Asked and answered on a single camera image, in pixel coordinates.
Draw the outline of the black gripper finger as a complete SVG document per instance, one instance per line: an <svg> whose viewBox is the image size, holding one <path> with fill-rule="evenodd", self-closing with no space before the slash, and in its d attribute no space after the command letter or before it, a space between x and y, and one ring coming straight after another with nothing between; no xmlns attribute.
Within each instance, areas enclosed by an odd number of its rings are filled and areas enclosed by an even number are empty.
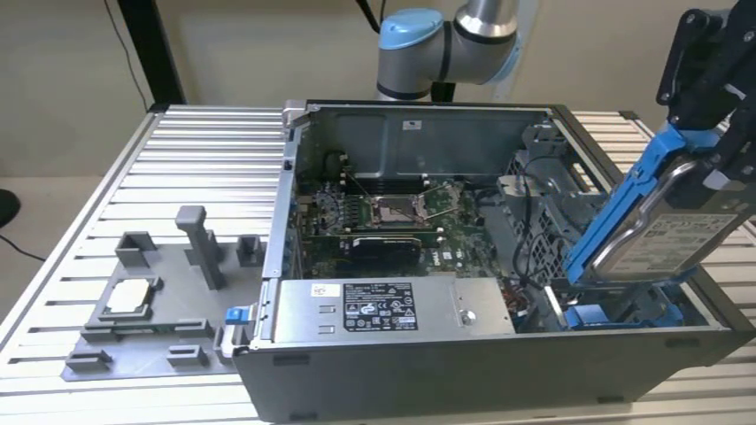
<svg viewBox="0 0 756 425"><path fill-rule="evenodd" d="M728 179L754 181L754 103L741 103L733 111L713 153L720 158L713 168Z"/></svg>
<svg viewBox="0 0 756 425"><path fill-rule="evenodd" d="M680 129L706 129L724 115L722 86L733 67L728 9L682 12L657 87L657 104Z"/></svg>

